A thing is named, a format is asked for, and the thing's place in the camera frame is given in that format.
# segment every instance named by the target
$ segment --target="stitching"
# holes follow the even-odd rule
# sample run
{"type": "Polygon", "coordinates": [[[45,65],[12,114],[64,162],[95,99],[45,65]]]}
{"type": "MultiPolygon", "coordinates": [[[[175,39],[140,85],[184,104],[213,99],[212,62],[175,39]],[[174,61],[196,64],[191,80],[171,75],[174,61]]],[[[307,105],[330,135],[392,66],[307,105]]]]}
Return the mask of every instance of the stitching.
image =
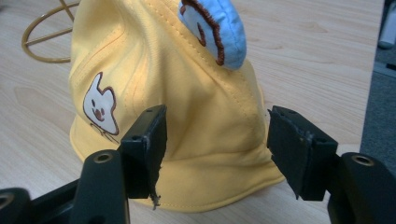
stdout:
{"type": "MultiPolygon", "coordinates": [[[[231,88],[230,88],[223,80],[221,80],[219,73],[218,73],[218,72],[214,69],[214,67],[207,61],[207,59],[202,55],[202,53],[198,50],[198,48],[196,48],[196,47],[186,38],[186,36],[184,36],[184,35],[176,28],[176,26],[175,26],[174,24],[172,24],[167,18],[165,18],[165,16],[164,16],[155,6],[153,6],[153,5],[149,2],[149,0],[144,0],[144,1],[146,2],[146,4],[148,4],[149,7],[151,7],[151,8],[155,11],[156,14],[158,14],[161,18],[163,18],[163,19],[166,21],[166,23],[168,23],[174,30],[176,30],[177,33],[188,43],[188,45],[189,45],[191,48],[193,48],[193,49],[198,53],[198,55],[199,55],[199,56],[201,57],[201,59],[205,62],[205,64],[206,64],[208,67],[210,67],[210,69],[214,72],[214,74],[216,74],[217,77],[219,77],[219,81],[223,84],[223,86],[224,86],[224,87],[228,90],[228,92],[232,95],[233,99],[236,101],[236,103],[239,105],[239,108],[242,110],[245,119],[246,119],[250,124],[254,124],[254,120],[250,120],[250,119],[248,118],[248,115],[247,115],[247,113],[246,113],[244,107],[242,107],[241,103],[240,103],[240,102],[238,101],[238,99],[236,98],[235,93],[233,93],[233,92],[231,91],[231,88]]],[[[240,70],[237,71],[237,75],[240,76],[240,77],[243,79],[244,85],[246,85],[246,84],[247,84],[247,81],[246,81],[245,77],[242,75],[242,72],[241,72],[240,70]]],[[[250,98],[251,98],[254,102],[256,102],[256,100],[254,100],[254,97],[253,97],[253,95],[252,95],[252,92],[251,92],[251,89],[250,89],[250,88],[248,88],[248,91],[249,91],[249,96],[250,96],[250,98]]],[[[281,177],[280,177],[280,178],[277,178],[276,180],[273,180],[273,181],[268,181],[268,182],[265,183],[265,186],[273,185],[274,183],[279,182],[280,179],[281,179],[281,177]]],[[[251,187],[249,190],[253,190],[253,191],[254,191],[254,190],[257,190],[258,188],[263,188],[263,187],[261,187],[261,186],[263,186],[263,183],[261,183],[260,185],[251,187]]],[[[235,198],[238,198],[238,196],[241,197],[241,194],[234,195],[232,198],[229,198],[228,200],[225,200],[225,201],[222,201],[222,202],[224,203],[224,202],[226,202],[226,201],[234,200],[235,198]]],[[[173,206],[173,207],[186,207],[186,208],[187,208],[187,207],[191,207],[191,208],[193,208],[193,207],[208,207],[208,206],[213,205],[213,204],[217,204],[217,203],[210,203],[210,204],[199,205],[199,206],[182,206],[182,205],[176,205],[176,204],[171,204],[171,203],[164,203],[163,205],[168,205],[168,206],[173,206]]]]}
{"type": "Polygon", "coordinates": [[[220,66],[224,65],[225,61],[225,52],[224,46],[222,44],[221,35],[220,35],[220,26],[219,24],[213,20],[212,16],[210,15],[209,11],[207,11],[204,6],[202,6],[196,0],[181,0],[181,3],[185,6],[193,7],[201,16],[205,19],[207,24],[212,28],[213,37],[215,37],[215,44],[218,48],[218,58],[216,59],[216,63],[220,66]]]}
{"type": "Polygon", "coordinates": [[[134,97],[135,97],[135,94],[136,94],[136,92],[137,92],[137,88],[140,86],[140,80],[142,79],[142,77],[143,76],[139,76],[139,78],[131,78],[131,79],[129,79],[129,81],[130,82],[132,82],[133,81],[133,79],[135,79],[135,82],[136,82],[136,85],[134,85],[134,90],[132,91],[132,90],[130,90],[130,85],[127,85],[127,92],[125,93],[125,97],[123,98],[123,105],[124,105],[124,108],[125,108],[125,111],[127,112],[127,114],[128,115],[131,115],[131,114],[135,114],[135,115],[137,115],[138,113],[137,113],[137,111],[136,111],[136,106],[135,106],[135,104],[133,103],[133,99],[134,99],[134,97]],[[133,113],[129,113],[129,107],[127,106],[127,105],[131,105],[131,107],[132,107],[132,110],[133,110],[133,113]]]}
{"type": "MultiPolygon", "coordinates": [[[[216,74],[217,77],[219,77],[219,82],[221,82],[221,84],[225,87],[225,89],[227,89],[228,92],[232,95],[233,99],[236,101],[236,103],[239,105],[239,108],[242,110],[242,113],[243,113],[243,115],[245,116],[245,119],[246,119],[247,121],[249,121],[250,124],[254,124],[254,120],[249,120],[248,114],[246,113],[244,107],[242,107],[241,102],[237,99],[236,94],[235,94],[234,92],[231,91],[231,88],[222,80],[222,78],[220,77],[219,73],[218,73],[218,72],[216,71],[216,69],[208,62],[208,60],[202,55],[202,53],[198,50],[198,48],[196,48],[196,47],[186,38],[186,36],[184,36],[184,35],[176,28],[176,26],[175,26],[174,24],[172,24],[167,18],[165,18],[165,16],[164,16],[155,6],[153,6],[153,5],[149,2],[149,0],[144,0],[144,1],[145,1],[145,2],[146,2],[146,3],[147,3],[147,4],[159,15],[159,16],[161,16],[161,17],[166,21],[166,23],[168,23],[174,30],[176,30],[177,33],[188,43],[188,45],[189,45],[190,47],[192,47],[192,48],[199,54],[200,58],[201,58],[202,60],[204,60],[205,64],[206,64],[208,67],[210,67],[210,69],[213,71],[214,74],[216,74]]],[[[243,80],[243,82],[244,82],[244,85],[246,85],[246,84],[247,84],[247,81],[246,81],[245,77],[242,75],[242,72],[241,72],[240,70],[237,71],[237,75],[240,76],[240,77],[242,78],[242,80],[243,80]]],[[[248,91],[249,91],[249,96],[250,96],[250,98],[252,98],[253,101],[256,102],[256,100],[254,100],[254,97],[253,97],[253,95],[252,95],[252,92],[251,92],[251,89],[250,89],[250,88],[248,88],[248,91]]]]}
{"type": "MultiPolygon", "coordinates": [[[[119,14],[120,14],[120,10],[119,10],[119,6],[117,4],[115,4],[115,9],[118,10],[119,14]]],[[[123,20],[123,17],[121,17],[122,19],[122,26],[121,28],[125,27],[125,21],[123,20]]],[[[116,42],[120,37],[122,37],[125,34],[125,29],[122,30],[122,33],[117,36],[116,38],[114,38],[113,40],[109,41],[106,45],[102,46],[101,48],[99,48],[103,43],[106,42],[106,40],[112,36],[114,34],[114,30],[111,32],[111,34],[107,35],[101,42],[99,42],[93,49],[95,50],[90,50],[90,52],[94,52],[94,54],[90,54],[88,55],[88,57],[86,57],[81,63],[80,65],[77,67],[76,71],[74,72],[73,76],[77,76],[78,74],[81,73],[82,70],[84,70],[84,68],[86,68],[86,66],[89,64],[89,62],[96,56],[98,55],[102,50],[107,49],[107,47],[111,44],[113,44],[114,42],[116,42]]],[[[77,85],[79,85],[79,83],[81,82],[81,80],[84,78],[85,76],[80,76],[79,79],[76,80],[76,82],[74,83],[74,87],[76,87],[77,85]]]]}
{"type": "Polygon", "coordinates": [[[206,47],[206,36],[205,36],[205,31],[202,29],[202,26],[199,22],[197,22],[198,30],[199,30],[199,35],[201,36],[201,39],[199,39],[199,42],[201,43],[202,46],[206,47]]]}

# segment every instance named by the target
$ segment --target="fabric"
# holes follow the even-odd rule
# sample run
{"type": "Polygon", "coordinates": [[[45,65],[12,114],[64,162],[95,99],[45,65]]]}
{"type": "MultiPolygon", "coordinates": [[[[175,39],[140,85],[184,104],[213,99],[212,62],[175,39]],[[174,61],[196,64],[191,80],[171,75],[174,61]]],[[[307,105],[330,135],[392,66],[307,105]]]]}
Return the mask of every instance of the fabric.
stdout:
{"type": "Polygon", "coordinates": [[[70,139],[82,160],[117,149],[142,111],[167,105],[160,208],[203,212],[284,177],[265,146],[263,99],[252,66],[247,60],[234,70],[220,66],[180,20],[178,6],[175,0],[80,2],[70,139]]]}
{"type": "Polygon", "coordinates": [[[178,16],[218,65],[229,69],[242,66],[247,54],[244,26],[229,1],[182,0],[178,16]]]}

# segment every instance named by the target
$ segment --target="hat brim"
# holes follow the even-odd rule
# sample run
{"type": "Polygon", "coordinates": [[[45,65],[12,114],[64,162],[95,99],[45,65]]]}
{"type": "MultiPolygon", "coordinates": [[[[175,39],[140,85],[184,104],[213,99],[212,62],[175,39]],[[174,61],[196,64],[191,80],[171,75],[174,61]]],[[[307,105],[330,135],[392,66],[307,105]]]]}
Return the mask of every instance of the hat brim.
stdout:
{"type": "MultiPolygon", "coordinates": [[[[98,135],[76,116],[70,139],[82,160],[98,150],[118,148],[117,144],[98,135]]],[[[270,151],[262,143],[247,151],[164,160],[157,183],[160,208],[187,213],[209,211],[279,183],[284,177],[271,160],[265,159],[270,156],[270,151]]],[[[150,199],[136,201],[152,206],[150,199]]]]}

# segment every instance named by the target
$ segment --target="cartoon face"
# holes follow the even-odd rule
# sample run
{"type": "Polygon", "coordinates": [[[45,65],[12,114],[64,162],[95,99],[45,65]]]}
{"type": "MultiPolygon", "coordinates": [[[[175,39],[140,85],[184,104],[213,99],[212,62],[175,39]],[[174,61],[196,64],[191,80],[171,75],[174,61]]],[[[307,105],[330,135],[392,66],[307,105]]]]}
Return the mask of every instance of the cartoon face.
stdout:
{"type": "Polygon", "coordinates": [[[113,117],[116,98],[111,87],[99,88],[103,73],[98,73],[84,98],[85,115],[106,133],[118,134],[119,128],[113,117]]]}
{"type": "Polygon", "coordinates": [[[181,0],[179,18],[220,66],[242,66],[247,44],[243,24],[230,1],[181,0]]]}

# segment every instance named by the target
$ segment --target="wooden table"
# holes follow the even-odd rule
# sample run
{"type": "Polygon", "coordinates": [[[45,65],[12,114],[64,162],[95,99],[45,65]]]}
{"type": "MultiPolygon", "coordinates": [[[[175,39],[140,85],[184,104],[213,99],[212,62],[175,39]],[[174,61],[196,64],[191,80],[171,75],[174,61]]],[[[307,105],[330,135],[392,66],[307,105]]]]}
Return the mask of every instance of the wooden table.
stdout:
{"type": "MultiPolygon", "coordinates": [[[[340,144],[358,151],[383,1],[233,0],[267,107],[298,111],[340,144]]],[[[69,143],[74,107],[70,63],[41,63],[21,49],[25,28],[59,2],[0,3],[0,189],[22,187],[36,198],[79,177],[69,143]]],[[[58,13],[33,37],[70,27],[58,13]]],[[[70,35],[33,50],[69,53],[70,35]]],[[[180,214],[130,202],[133,223],[329,223],[327,202],[296,201],[284,182],[202,214],[180,214]]]]}

